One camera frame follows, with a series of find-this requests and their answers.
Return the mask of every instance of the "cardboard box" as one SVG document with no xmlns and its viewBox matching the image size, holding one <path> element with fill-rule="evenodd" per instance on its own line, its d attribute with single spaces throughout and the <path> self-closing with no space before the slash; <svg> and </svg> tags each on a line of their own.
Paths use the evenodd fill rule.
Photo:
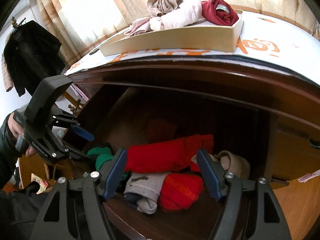
<svg viewBox="0 0 320 240">
<path fill-rule="evenodd" d="M 239 20 L 232 26 L 186 26 L 148 32 L 124 39 L 115 35 L 100 45 L 104 56 L 147 49 L 210 49 L 235 52 L 243 25 L 242 10 L 235 10 Z"/>
</svg>

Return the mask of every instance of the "orange lettering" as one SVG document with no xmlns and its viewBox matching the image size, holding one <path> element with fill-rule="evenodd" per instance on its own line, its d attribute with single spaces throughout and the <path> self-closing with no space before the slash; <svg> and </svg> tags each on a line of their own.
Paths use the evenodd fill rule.
<svg viewBox="0 0 320 240">
<path fill-rule="evenodd" d="M 132 51 L 132 52 L 123 52 L 120 55 L 116 56 L 113 60 L 111 60 L 109 63 L 113 63 L 113 62 L 118 62 L 120 61 L 122 58 L 128 56 L 129 54 L 133 54 L 133 53 L 137 53 L 137 51 Z"/>
<path fill-rule="evenodd" d="M 152 50 L 152 51 L 158 51 L 159 49 L 147 49 L 146 52 L 148 52 L 148 51 L 150 51 L 150 50 Z"/>
<path fill-rule="evenodd" d="M 183 49 L 183 50 L 178 50 L 178 51 L 168 51 L 168 52 L 166 52 L 165 54 L 163 54 L 163 53 L 158 53 L 157 56 L 171 56 L 171 55 L 173 55 L 173 53 L 175 53 L 175 52 L 185 52 L 185 53 L 186 53 L 186 56 L 201 56 L 203 53 L 210 52 L 210 50 L 204 49 L 204 50 L 202 50 L 202 51 L 190 51 L 190 50 Z"/>
<path fill-rule="evenodd" d="M 83 60 L 80 60 L 79 62 L 74 63 L 74 64 L 70 67 L 69 70 L 74 69 L 74 68 L 80 66 L 81 63 L 83 63 Z"/>
<path fill-rule="evenodd" d="M 157 56 L 171 56 L 173 54 L 173 51 L 168 51 L 166 54 L 158 53 Z"/>
<path fill-rule="evenodd" d="M 263 44 L 263 43 L 258 42 L 258 41 L 243 40 L 242 43 L 243 43 L 244 46 L 246 46 L 247 48 L 250 48 L 250 49 L 256 49 L 256 50 L 259 50 L 259 51 L 268 50 L 268 47 L 267 47 L 266 44 Z"/>
<path fill-rule="evenodd" d="M 271 23 L 276 23 L 276 22 L 274 22 L 274 21 L 271 21 L 271 20 L 268 20 L 268 19 L 265 19 L 265 18 L 260 18 L 260 17 L 257 17 L 258 19 L 260 19 L 260 20 L 263 20 L 263 21 L 267 21 L 267 22 L 271 22 Z"/>
<path fill-rule="evenodd" d="M 202 51 L 179 50 L 179 52 L 186 52 L 186 56 L 201 56 L 203 53 L 210 52 L 210 50 L 208 49 L 205 49 Z"/>
<path fill-rule="evenodd" d="M 274 52 L 280 52 L 278 46 L 277 46 L 276 44 L 274 44 L 272 41 L 262 41 L 262 40 L 259 40 L 259 41 L 261 41 L 261 42 L 269 42 L 269 43 L 267 43 L 267 45 L 271 45 L 271 44 L 272 44 L 273 47 L 274 47 L 274 49 L 273 49 L 272 51 L 274 51 Z"/>
<path fill-rule="evenodd" d="M 241 39 L 238 39 L 237 47 L 241 49 L 243 54 L 248 54 L 247 49 L 243 46 Z"/>
</svg>

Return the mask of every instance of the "coat rack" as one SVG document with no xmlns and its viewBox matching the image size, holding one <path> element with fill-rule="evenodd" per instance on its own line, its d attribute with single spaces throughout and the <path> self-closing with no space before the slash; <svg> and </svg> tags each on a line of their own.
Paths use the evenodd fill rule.
<svg viewBox="0 0 320 240">
<path fill-rule="evenodd" d="M 19 28 L 19 26 L 26 20 L 26 18 L 24 18 L 19 24 L 17 24 L 17 20 L 14 18 L 14 16 L 12 16 L 11 22 L 12 22 L 12 27 L 17 30 Z"/>
</svg>

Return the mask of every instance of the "folded red cloth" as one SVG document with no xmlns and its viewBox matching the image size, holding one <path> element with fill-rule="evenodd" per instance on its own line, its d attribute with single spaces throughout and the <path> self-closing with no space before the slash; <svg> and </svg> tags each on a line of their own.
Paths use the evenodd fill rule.
<svg viewBox="0 0 320 240">
<path fill-rule="evenodd" d="M 203 189 L 203 181 L 197 175 L 170 173 L 163 182 L 158 205 L 164 211 L 186 210 Z"/>
<path fill-rule="evenodd" d="M 202 1 L 202 16 L 216 25 L 231 26 L 239 19 L 237 13 L 224 0 Z M 217 6 L 225 6 L 229 11 L 217 10 Z"/>
<path fill-rule="evenodd" d="M 192 135 L 180 139 L 131 146 L 125 171 L 137 173 L 159 173 L 180 171 L 192 164 L 191 158 L 203 148 L 211 153 L 213 135 Z"/>
</svg>

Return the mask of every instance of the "hanging jacket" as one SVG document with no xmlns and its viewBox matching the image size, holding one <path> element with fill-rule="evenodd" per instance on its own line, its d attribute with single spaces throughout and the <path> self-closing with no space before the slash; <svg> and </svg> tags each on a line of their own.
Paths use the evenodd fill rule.
<svg viewBox="0 0 320 240">
<path fill-rule="evenodd" d="M 61 74 L 65 64 L 59 56 L 61 42 L 35 21 L 14 31 L 4 48 L 4 59 L 15 89 L 33 95 L 42 79 Z"/>
</svg>

